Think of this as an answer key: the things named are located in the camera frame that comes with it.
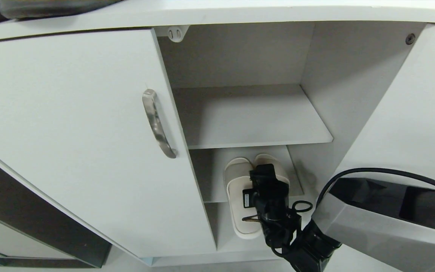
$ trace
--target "cabinet back panel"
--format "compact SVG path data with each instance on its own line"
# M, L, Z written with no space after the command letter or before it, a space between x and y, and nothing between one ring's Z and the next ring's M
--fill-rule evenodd
M314 24L196 25L159 46L172 88L298 84Z

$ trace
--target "screw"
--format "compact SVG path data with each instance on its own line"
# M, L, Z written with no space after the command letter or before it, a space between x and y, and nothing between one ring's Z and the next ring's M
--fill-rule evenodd
M406 45L412 45L415 40L416 40L416 35L414 33L411 33L411 34L407 35L407 37L406 37Z

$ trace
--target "black cable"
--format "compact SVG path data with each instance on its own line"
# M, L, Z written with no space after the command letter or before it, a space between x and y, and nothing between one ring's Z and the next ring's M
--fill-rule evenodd
M321 202L321 200L323 200L323 197L325 196L325 194L328 193L328 190L330 190L330 188L333 186L333 184L339 178L341 178L345 175L348 175L348 174L359 173L359 172L378 172L378 173L385 173L385 174L393 174L393 175L403 176L403 177L407 177L407 178L411 178L411 179L417 179L418 181L422 181L422 182L425 182L427 184L431 184L431 185L435 186L434 179L431 179L431 178L428 178L425 176L421 176L418 174L405 172L405 171L387 169L387 168L354 168L354 169L349 169L349 170L345 170L343 172L340 172L340 173L336 174L333 178L331 178L330 181L328 181L327 184L325 184L325 187L323 188L323 190L321 190L320 195L318 196L318 199L316 200L316 206L318 206L320 204L320 202Z
M309 207L306 209L297 210L295 208L297 204L308 204ZM292 210L294 210L295 212L307 212L311 209L313 209L313 204L309 201L306 201L306 200L297 200L297 201L293 202L293 205L292 205Z

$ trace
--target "robotic arm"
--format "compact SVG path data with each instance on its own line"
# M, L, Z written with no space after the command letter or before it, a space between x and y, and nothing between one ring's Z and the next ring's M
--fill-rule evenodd
M350 169L327 183L311 222L301 230L298 213L312 204L297 201L288 208L288 185L276 179L273 165L258 165L250 172L253 188L243 190L258 214L243 220L260 222L266 244L297 272L323 271L342 243L404 272L435 272L435 190L342 178L355 172L400 175L435 186L435 180L408 172ZM297 210L298 203L309 208Z

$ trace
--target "open cabinet door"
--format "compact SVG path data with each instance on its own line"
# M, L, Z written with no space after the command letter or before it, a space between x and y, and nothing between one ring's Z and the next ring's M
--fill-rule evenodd
M435 25L428 25L416 40L336 173L356 167L392 168L435 179ZM360 176L426 186L392 175ZM404 260L398 255L382 261L399 270L421 267Z
M0 42L0 167L137 257L216 250L151 29Z

